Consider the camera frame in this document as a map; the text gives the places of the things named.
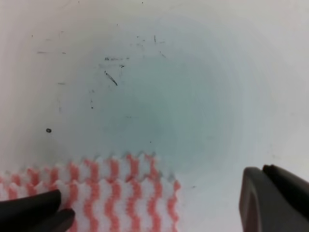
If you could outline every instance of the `cloth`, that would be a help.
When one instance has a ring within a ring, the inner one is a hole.
[[[177,232],[180,184],[160,176],[148,155],[28,168],[0,177],[0,201],[59,189],[76,213],[70,232]]]

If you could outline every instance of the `white surface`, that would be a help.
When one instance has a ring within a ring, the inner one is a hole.
[[[309,179],[308,24],[305,0],[0,0],[0,168],[154,151],[182,232],[241,231],[244,167]]]

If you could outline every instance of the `wavy striped fabric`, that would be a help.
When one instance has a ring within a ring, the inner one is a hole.
[[[148,155],[83,160],[1,177],[0,201],[61,191],[76,218],[70,232],[177,232],[177,180],[159,176]]]

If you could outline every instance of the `red and white striped cloth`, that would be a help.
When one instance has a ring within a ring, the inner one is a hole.
[[[160,177],[153,157],[84,160],[57,169],[58,175],[38,170],[37,178],[31,169],[5,176],[0,201],[59,189],[61,208],[76,213],[70,232],[177,232],[180,184]]]
[[[145,177],[157,178],[158,175],[154,157],[147,154],[135,157],[129,154],[120,159],[99,157],[95,160],[84,159],[80,163],[70,162],[52,168],[27,168],[18,173],[3,173],[0,174],[0,183],[17,185],[31,183],[35,186],[41,181],[52,184],[57,180],[65,183],[76,180],[82,183],[87,180],[98,182],[106,179],[112,182],[116,179],[128,181],[134,178],[141,181]]]

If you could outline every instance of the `towel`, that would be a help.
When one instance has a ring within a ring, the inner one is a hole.
[[[72,208],[70,232],[177,232],[176,179],[160,175],[152,156],[84,159],[50,168],[0,175],[0,201],[50,190],[60,208]]]

